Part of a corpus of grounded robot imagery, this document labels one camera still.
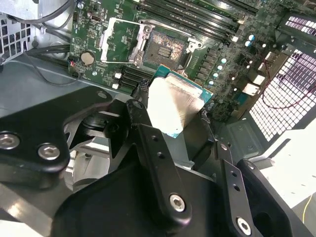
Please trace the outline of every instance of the black mounting arm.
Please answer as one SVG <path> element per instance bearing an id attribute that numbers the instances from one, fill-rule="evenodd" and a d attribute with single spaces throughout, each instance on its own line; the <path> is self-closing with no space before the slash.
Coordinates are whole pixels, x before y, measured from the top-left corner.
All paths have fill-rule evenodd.
<path id="1" fill-rule="evenodd" d="M 52 237 L 312 237 L 252 163 L 233 165 L 229 148 L 212 137 L 205 120 L 197 116 L 184 132 L 189 131 L 200 132 L 196 144 L 186 139 L 198 172 L 174 164 L 142 103 L 112 101 L 108 93 L 86 87 L 0 118 L 0 191 L 23 194 L 23 201 L 60 192 L 56 183 L 69 150 L 107 137 L 109 174 L 60 207 L 32 205 L 34 213 L 51 217 L 46 222 L 39 215 L 29 222 L 36 223 L 32 228 Z M 43 231 L 39 222 L 49 228 Z"/>

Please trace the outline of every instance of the gray metal panel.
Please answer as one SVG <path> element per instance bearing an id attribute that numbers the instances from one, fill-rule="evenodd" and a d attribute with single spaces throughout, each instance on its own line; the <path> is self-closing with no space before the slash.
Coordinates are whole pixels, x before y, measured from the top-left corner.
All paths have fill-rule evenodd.
<path id="1" fill-rule="evenodd" d="M 231 138 L 232 153 L 236 153 L 237 158 L 249 159 L 263 152 L 256 134 L 246 119 L 227 125 L 227 130 Z"/>
<path id="2" fill-rule="evenodd" d="M 67 75 L 65 68 L 33 60 L 43 75 L 52 82 L 65 83 L 73 79 Z M 81 89 L 88 86 L 87 83 L 94 85 L 89 81 L 78 81 L 70 86 L 50 85 L 38 76 L 23 55 L 19 56 L 18 60 L 6 63 L 0 73 L 0 117 Z M 107 91 L 113 97 L 117 94 L 110 89 Z"/>

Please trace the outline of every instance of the green circuit board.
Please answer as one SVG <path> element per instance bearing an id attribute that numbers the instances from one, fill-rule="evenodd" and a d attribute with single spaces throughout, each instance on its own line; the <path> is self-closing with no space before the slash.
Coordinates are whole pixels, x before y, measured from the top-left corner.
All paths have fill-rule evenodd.
<path id="1" fill-rule="evenodd" d="M 131 93 L 135 79 L 130 81 L 132 84 L 129 84 L 129 79 L 124 81 L 124 79 L 115 77 L 115 74 L 120 73 L 122 68 L 138 69 L 129 62 L 129 58 L 137 44 L 140 26 L 129 22 L 139 23 L 142 20 L 153 19 L 183 32 L 190 34 L 193 32 L 195 39 L 199 40 L 203 47 L 190 54 L 184 50 L 188 46 L 188 37 L 173 30 L 156 25 L 151 32 L 151 39 L 154 38 L 154 34 L 165 34 L 167 40 L 171 42 L 170 44 L 174 45 L 176 41 L 179 43 L 182 55 L 177 58 L 178 61 L 174 61 L 170 65 L 180 65 L 178 68 L 180 70 L 187 63 L 182 75 L 214 93 L 214 103 L 218 105 L 217 110 L 213 112 L 214 117 L 218 120 L 225 120 L 226 114 L 229 115 L 233 107 L 240 103 L 238 98 L 242 92 L 240 90 L 234 91 L 234 85 L 239 80 L 243 80 L 243 75 L 247 75 L 251 67 L 257 65 L 257 62 L 261 60 L 262 55 L 269 52 L 270 48 L 273 47 L 275 29 L 284 15 L 292 10 L 308 14 L 315 13 L 312 9 L 290 0 L 235 1 L 238 4 L 246 3 L 247 6 L 251 6 L 256 10 L 255 13 L 251 12 L 251 8 L 245 10 L 236 7 L 236 5 L 223 5 L 218 0 L 176 0 L 175 2 L 186 5 L 194 4 L 205 12 L 221 16 L 221 20 L 217 21 L 219 27 L 213 28 L 210 26 L 211 29 L 214 29 L 212 33 L 203 30 L 203 27 L 194 28 L 193 24 L 190 25 L 193 22 L 192 15 L 187 16 L 184 12 L 182 12 L 181 19 L 179 17 L 170 18 L 170 15 L 165 15 L 165 11 L 169 10 L 166 5 L 172 7 L 174 4 L 170 0 L 83 1 L 84 8 L 76 9 L 72 27 L 70 55 L 78 59 L 75 65 L 76 70 L 80 71 L 82 77 L 86 80 L 108 87 L 119 84 L 116 87 L 117 90 Z M 161 4 L 161 8 L 148 8 L 147 4 L 156 6 Z M 107 39 L 109 46 L 107 62 L 102 62 L 102 41 L 110 18 L 129 22 L 115 23 L 112 35 Z M 250 46 L 246 46 L 245 44 L 250 35 L 253 35 L 255 40 L 251 42 Z M 170 52 L 168 50 L 168 48 L 163 48 L 158 53 L 170 57 L 170 52 L 174 52 L 175 49 L 170 49 Z M 148 54 L 144 58 L 148 59 L 150 56 L 154 56 L 155 59 L 156 55 L 149 53 L 151 51 L 154 52 L 154 48 L 148 49 Z M 85 52 L 92 56 L 92 64 L 86 64 L 80 60 Z M 250 67 L 247 67 L 246 60 L 253 62 Z M 153 75 L 158 68 L 158 64 L 152 62 L 152 60 L 147 60 L 139 68 L 142 73 L 148 73 L 146 74 L 148 77 Z M 69 67 L 69 72 L 73 73 L 74 68 Z"/>

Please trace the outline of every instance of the cable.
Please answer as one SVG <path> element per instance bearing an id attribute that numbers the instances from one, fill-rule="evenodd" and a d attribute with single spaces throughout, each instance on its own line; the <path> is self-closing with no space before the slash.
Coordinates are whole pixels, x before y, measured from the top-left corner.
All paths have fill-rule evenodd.
<path id="1" fill-rule="evenodd" d="M 71 9 L 71 12 L 69 13 L 67 20 L 61 26 L 54 27 L 54 26 L 50 26 L 50 25 L 46 24 L 45 22 L 43 22 L 43 26 L 45 26 L 48 29 L 55 30 L 55 31 L 65 28 L 67 26 L 68 22 L 70 21 L 70 19 L 72 18 L 73 14 L 75 12 L 75 8 L 76 8 L 76 2 L 74 2 L 73 8 Z"/>
<path id="2" fill-rule="evenodd" d="M 35 63 L 32 61 L 32 59 L 29 57 L 29 55 L 27 55 L 26 52 L 23 53 L 27 59 L 30 61 L 30 63 L 32 64 L 32 66 L 34 67 L 34 69 L 36 70 L 36 72 L 38 73 L 38 75 L 48 84 L 50 85 L 55 85 L 55 86 L 67 86 L 67 85 L 72 85 L 75 84 L 80 78 L 81 78 L 81 74 L 78 73 L 78 77 L 76 77 L 76 79 L 74 81 L 68 82 L 68 83 L 53 83 L 49 80 L 47 80 L 44 75 L 40 72 L 40 70 L 38 69 L 38 67 L 35 65 Z"/>
<path id="3" fill-rule="evenodd" d="M 28 51 L 28 55 L 29 56 L 33 56 L 34 54 L 51 54 L 51 53 L 69 53 L 69 49 L 54 49 L 54 50 L 46 50 L 46 51 L 33 51 L 33 50 L 29 50 Z"/>
<path id="4" fill-rule="evenodd" d="M 55 10 L 54 12 L 52 12 L 51 14 L 48 14 L 47 16 L 42 17 L 41 19 L 37 19 L 37 20 L 23 20 L 21 18 L 15 17 L 16 21 L 24 23 L 24 24 L 41 24 L 44 23 L 46 21 L 50 21 L 52 19 L 55 19 L 57 16 L 61 15 L 63 12 L 65 12 L 72 4 L 73 0 L 68 0 L 67 2 L 65 2 L 64 5 L 62 5 L 60 8 L 58 8 L 57 10 Z"/>
<path id="5" fill-rule="evenodd" d="M 56 59 L 56 58 L 51 58 L 51 57 L 48 57 L 48 56 L 45 56 L 45 55 L 41 55 L 41 54 L 34 54 L 32 55 L 32 57 L 34 58 L 38 58 L 38 59 L 41 59 L 43 61 L 47 61 L 47 62 L 50 62 L 50 63 L 53 63 L 53 64 L 56 64 L 56 65 L 59 65 L 59 66 L 62 66 L 64 68 L 68 68 L 68 63 L 63 61 L 63 60 L 60 60 L 60 59 Z"/>
<path id="6" fill-rule="evenodd" d="M 33 48 L 28 51 L 28 55 L 48 54 L 48 53 L 69 53 L 70 45 L 55 45 L 44 48 Z"/>
<path id="7" fill-rule="evenodd" d="M 267 75 L 268 75 L 268 83 L 266 84 L 265 88 L 263 89 L 263 92 L 262 92 L 262 102 L 270 109 L 275 109 L 275 110 L 284 110 L 284 109 L 288 109 L 288 108 L 291 108 L 291 107 L 294 107 L 295 105 L 299 104 L 301 101 L 303 101 L 303 99 L 305 97 L 308 96 L 309 93 L 311 93 L 315 88 L 316 88 L 316 85 L 314 87 L 312 87 L 304 96 L 302 96 L 299 100 L 297 100 L 296 102 L 294 102 L 293 104 L 290 104 L 288 106 L 284 106 L 284 107 L 274 107 L 274 106 L 271 106 L 271 105 L 268 105 L 265 101 L 265 91 L 268 87 L 268 85 L 272 82 L 272 79 L 271 79 L 271 76 L 270 76 L 270 72 L 269 72 L 269 69 L 268 69 L 268 65 L 267 65 L 267 62 L 265 59 L 263 59 L 263 63 L 265 65 L 265 68 L 266 68 L 266 72 L 267 72 Z"/>
<path id="8" fill-rule="evenodd" d="M 303 218 L 302 218 L 303 224 L 305 224 L 305 212 L 306 212 L 306 209 L 307 209 L 308 205 L 310 204 L 310 202 L 311 202 L 311 200 L 312 200 L 312 197 L 313 197 L 313 195 L 310 196 L 310 199 L 308 200 L 308 202 L 306 203 L 306 205 L 305 205 L 305 207 L 304 207 Z"/>
<path id="9" fill-rule="evenodd" d="M 39 30 L 40 30 L 40 28 L 41 28 L 41 26 L 40 26 L 40 25 L 37 25 L 37 24 L 33 24 L 33 26 L 35 26 L 35 27 L 38 28 Z M 62 40 L 65 41 L 65 42 L 70 42 L 70 37 L 65 36 L 65 35 L 63 35 L 62 33 L 59 33 L 59 32 L 57 32 L 57 31 L 55 31 L 55 30 L 46 29 L 46 33 L 49 33 L 49 34 L 51 34 L 51 35 L 54 35 L 54 36 L 56 36 L 56 37 L 62 39 Z"/>

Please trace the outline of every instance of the perforated metal panel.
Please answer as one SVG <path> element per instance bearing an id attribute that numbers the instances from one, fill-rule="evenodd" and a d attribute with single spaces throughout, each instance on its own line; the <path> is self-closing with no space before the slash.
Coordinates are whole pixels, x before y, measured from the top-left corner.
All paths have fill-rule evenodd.
<path id="1" fill-rule="evenodd" d="M 295 50 L 273 78 L 265 90 L 265 102 L 276 108 L 288 107 L 304 99 L 293 107 L 286 109 L 269 108 L 260 97 L 250 110 L 250 115 L 263 132 L 267 141 L 276 134 L 281 135 L 290 130 L 315 105 L 316 59 Z"/>
<path id="2" fill-rule="evenodd" d="M 31 25 L 11 21 L 0 15 L 0 65 L 32 47 L 35 29 Z"/>
<path id="3" fill-rule="evenodd" d="M 316 22 L 302 19 L 296 16 L 290 16 L 285 25 L 300 30 L 309 35 L 316 36 Z"/>

